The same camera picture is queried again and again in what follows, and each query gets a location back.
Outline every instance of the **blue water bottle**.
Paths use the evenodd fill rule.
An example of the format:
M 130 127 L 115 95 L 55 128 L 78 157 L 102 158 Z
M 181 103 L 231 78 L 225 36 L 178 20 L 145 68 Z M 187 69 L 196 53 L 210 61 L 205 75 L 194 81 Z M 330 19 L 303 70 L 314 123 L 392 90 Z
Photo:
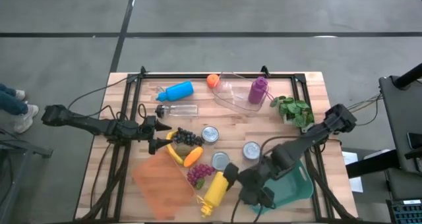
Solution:
M 180 84 L 170 86 L 165 92 L 158 94 L 156 98 L 159 101 L 175 101 L 193 94 L 193 86 L 191 82 L 182 82 Z

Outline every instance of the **blue jeans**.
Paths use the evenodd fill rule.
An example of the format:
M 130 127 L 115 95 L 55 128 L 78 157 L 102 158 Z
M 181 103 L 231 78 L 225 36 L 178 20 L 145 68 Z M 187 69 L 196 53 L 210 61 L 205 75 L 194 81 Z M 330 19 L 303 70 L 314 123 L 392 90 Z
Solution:
M 15 98 L 16 90 L 10 89 L 0 83 L 0 109 L 11 115 L 24 115 L 28 112 L 28 106 Z

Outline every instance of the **concrete floor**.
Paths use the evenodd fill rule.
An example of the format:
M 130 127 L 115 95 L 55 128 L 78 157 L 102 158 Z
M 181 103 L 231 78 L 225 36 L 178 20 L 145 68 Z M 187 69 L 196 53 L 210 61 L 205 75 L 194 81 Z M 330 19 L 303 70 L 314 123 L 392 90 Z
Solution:
M 0 32 L 119 32 L 128 0 L 0 0 Z M 129 32 L 422 31 L 421 0 L 136 0 Z M 25 89 L 41 108 L 67 105 L 102 87 L 117 38 L 0 38 L 0 82 Z M 421 38 L 126 39 L 118 72 L 258 70 L 322 71 L 332 104 L 352 104 L 378 93 L 378 78 L 421 62 Z M 73 107 L 92 113 L 102 92 Z M 384 106 L 377 119 L 351 134 L 344 147 L 393 148 Z M 356 114 L 360 123 L 375 108 Z M 49 128 L 40 116 L 23 139 L 54 149 L 35 157 L 12 223 L 54 223 L 73 217 L 92 136 L 75 128 Z M 0 114 L 0 126 L 13 120 Z M 389 221 L 380 202 L 357 198 L 367 221 Z

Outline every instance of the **orange cutting board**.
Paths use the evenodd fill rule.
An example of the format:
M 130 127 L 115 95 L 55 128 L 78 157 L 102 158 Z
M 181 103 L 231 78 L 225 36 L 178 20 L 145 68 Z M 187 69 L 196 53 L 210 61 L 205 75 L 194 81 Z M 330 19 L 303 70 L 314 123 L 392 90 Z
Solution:
M 165 149 L 133 169 L 132 177 L 157 220 L 173 220 L 177 210 L 189 204 L 195 195 L 195 190 Z

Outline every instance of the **white sneaker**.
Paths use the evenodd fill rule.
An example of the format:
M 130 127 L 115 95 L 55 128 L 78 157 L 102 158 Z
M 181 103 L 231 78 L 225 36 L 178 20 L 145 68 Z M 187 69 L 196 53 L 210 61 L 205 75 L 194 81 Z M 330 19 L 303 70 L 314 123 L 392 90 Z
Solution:
M 15 132 L 21 134 L 27 131 L 31 127 L 32 123 L 34 122 L 32 118 L 38 114 L 38 111 L 39 111 L 38 106 L 28 105 L 28 112 L 24 115 L 18 115 L 16 117 L 15 127 L 14 127 Z
M 16 90 L 15 98 L 18 99 L 18 100 L 24 100 L 25 99 L 25 91 Z

